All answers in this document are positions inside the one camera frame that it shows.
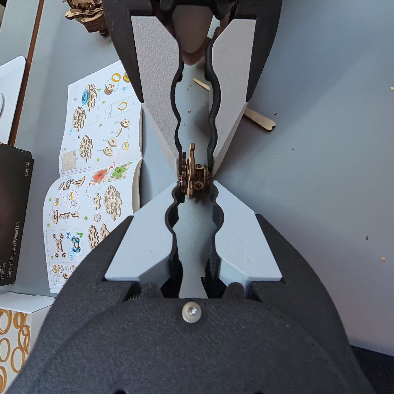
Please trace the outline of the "adjacent grey table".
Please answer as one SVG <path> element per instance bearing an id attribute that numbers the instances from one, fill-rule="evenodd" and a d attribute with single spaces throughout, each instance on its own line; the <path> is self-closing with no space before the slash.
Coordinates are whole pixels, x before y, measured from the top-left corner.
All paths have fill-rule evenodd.
<path id="1" fill-rule="evenodd" d="M 1 66 L 21 57 L 22 60 L 14 62 L 12 67 L 9 67 L 9 71 L 14 73 L 15 69 L 18 70 L 24 64 L 23 71 L 19 73 L 20 88 L 9 132 L 1 132 L 1 142 L 8 145 L 14 145 L 17 139 L 44 3 L 43 0 L 6 1 L 0 32 Z"/>

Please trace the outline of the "partly built wooden model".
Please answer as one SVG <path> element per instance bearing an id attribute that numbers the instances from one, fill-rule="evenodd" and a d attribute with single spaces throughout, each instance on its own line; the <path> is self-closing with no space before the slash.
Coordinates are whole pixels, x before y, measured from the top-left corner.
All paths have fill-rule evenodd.
<path id="1" fill-rule="evenodd" d="M 65 14 L 68 20 L 77 20 L 89 33 L 99 32 L 102 37 L 109 35 L 104 17 L 102 0 L 63 0 L 70 10 Z"/>

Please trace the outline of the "open instruction booklet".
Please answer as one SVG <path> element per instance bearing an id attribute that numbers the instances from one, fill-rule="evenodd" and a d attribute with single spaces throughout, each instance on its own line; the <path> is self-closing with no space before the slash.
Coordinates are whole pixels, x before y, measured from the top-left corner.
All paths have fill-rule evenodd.
<path id="1" fill-rule="evenodd" d="M 42 212 L 50 292 L 140 209 L 142 107 L 121 61 L 68 86 L 60 178 Z"/>

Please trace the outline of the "wooden gear assembly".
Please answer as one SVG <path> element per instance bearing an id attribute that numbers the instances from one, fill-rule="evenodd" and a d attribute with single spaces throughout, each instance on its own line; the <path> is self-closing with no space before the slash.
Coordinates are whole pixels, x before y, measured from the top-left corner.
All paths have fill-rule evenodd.
<path id="1" fill-rule="evenodd" d="M 208 192 L 211 183 L 211 174 L 208 165 L 197 164 L 195 160 L 195 144 L 191 143 L 188 154 L 182 153 L 181 172 L 178 181 L 181 183 L 181 199 L 193 198 L 196 193 Z"/>

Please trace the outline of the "grey desk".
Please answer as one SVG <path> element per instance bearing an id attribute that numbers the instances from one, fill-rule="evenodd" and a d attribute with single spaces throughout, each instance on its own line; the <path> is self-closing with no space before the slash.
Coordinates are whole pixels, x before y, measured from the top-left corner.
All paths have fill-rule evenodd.
<path id="1" fill-rule="evenodd" d="M 34 158 L 14 291 L 49 295 L 43 203 L 58 179 L 68 85 L 110 41 L 45 1 L 16 145 Z M 312 266 L 350 341 L 393 354 L 393 1 L 283 1 L 274 45 L 216 179 Z"/>

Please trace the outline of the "white cardboard box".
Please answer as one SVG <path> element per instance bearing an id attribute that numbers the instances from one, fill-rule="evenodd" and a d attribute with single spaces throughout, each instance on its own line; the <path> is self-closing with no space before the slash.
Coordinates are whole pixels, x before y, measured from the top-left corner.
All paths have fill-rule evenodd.
<path id="1" fill-rule="evenodd" d="M 37 340 L 42 324 L 49 312 L 54 298 L 41 295 L 27 295 L 8 291 L 0 292 L 0 309 L 10 309 L 31 315 L 30 352 Z"/>

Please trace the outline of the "flat wooden strip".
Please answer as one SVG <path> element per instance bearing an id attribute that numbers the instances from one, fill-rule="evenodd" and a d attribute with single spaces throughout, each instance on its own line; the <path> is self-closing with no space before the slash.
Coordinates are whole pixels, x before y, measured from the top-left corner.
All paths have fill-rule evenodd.
<path id="1" fill-rule="evenodd" d="M 201 88 L 205 89 L 206 91 L 210 92 L 209 85 L 203 83 L 196 78 L 193 78 L 193 82 Z M 248 106 L 244 110 L 244 116 L 248 117 L 250 120 L 258 124 L 266 131 L 273 131 L 273 129 L 276 127 L 276 123 L 273 120 L 257 113 L 256 111 L 251 110 Z"/>

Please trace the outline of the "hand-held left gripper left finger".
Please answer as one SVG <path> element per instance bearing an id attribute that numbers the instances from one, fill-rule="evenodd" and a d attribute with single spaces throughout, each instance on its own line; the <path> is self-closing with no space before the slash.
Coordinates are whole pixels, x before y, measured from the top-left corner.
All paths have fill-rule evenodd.
<path id="1" fill-rule="evenodd" d="M 180 182 L 172 183 L 140 208 L 106 271 L 108 281 L 159 286 L 165 298 L 180 293 L 180 259 L 173 227 L 179 220 Z"/>

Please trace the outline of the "person's right hand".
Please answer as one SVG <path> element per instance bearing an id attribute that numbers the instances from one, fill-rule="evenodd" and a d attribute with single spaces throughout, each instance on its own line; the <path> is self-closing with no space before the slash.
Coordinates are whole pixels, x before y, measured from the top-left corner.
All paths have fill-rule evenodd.
<path id="1" fill-rule="evenodd" d="M 175 8 L 171 16 L 172 27 L 179 38 L 182 59 L 187 66 L 204 58 L 212 19 L 209 7 L 179 5 Z"/>

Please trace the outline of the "pile of tan rubber bands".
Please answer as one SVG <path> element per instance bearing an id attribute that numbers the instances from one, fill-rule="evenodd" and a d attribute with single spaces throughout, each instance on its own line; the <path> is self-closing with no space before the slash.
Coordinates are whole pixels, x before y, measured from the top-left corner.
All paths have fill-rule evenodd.
<path id="1" fill-rule="evenodd" d="M 31 315 L 0 310 L 0 392 L 4 393 L 25 365 L 31 345 Z"/>

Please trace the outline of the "white stand base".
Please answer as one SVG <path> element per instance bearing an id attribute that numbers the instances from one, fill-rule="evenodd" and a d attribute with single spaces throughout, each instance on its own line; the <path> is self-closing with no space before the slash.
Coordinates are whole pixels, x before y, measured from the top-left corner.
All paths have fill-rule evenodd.
<path id="1" fill-rule="evenodd" d="M 18 56 L 0 67 L 0 142 L 7 144 L 11 133 L 26 59 Z"/>

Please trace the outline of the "black model kit box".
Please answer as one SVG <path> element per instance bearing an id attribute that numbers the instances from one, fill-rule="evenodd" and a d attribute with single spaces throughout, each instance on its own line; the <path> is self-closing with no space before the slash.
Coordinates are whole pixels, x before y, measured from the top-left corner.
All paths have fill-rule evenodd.
<path id="1" fill-rule="evenodd" d="M 0 286 L 16 280 L 34 159 L 29 151 L 0 145 Z"/>

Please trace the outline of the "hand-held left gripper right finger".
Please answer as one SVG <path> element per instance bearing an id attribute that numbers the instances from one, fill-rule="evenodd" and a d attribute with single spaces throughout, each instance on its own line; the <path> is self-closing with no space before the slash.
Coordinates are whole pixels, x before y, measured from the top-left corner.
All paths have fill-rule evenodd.
<path id="1" fill-rule="evenodd" d="M 210 187 L 215 229 L 209 254 L 209 298 L 232 283 L 249 292 L 252 282 L 283 278 L 255 212 L 214 180 Z"/>

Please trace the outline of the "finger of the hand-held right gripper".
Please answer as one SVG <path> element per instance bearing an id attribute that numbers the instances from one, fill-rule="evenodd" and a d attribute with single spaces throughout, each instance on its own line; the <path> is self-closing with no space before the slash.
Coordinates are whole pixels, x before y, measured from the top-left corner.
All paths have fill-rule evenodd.
<path id="1" fill-rule="evenodd" d="M 247 88 L 256 20 L 233 19 L 218 27 L 207 47 L 206 76 L 211 83 L 208 164 L 215 175 L 247 106 Z"/>
<path id="2" fill-rule="evenodd" d="M 175 87 L 183 62 L 178 41 L 154 16 L 131 16 L 140 72 L 142 107 L 172 168 L 181 168 L 180 114 Z"/>

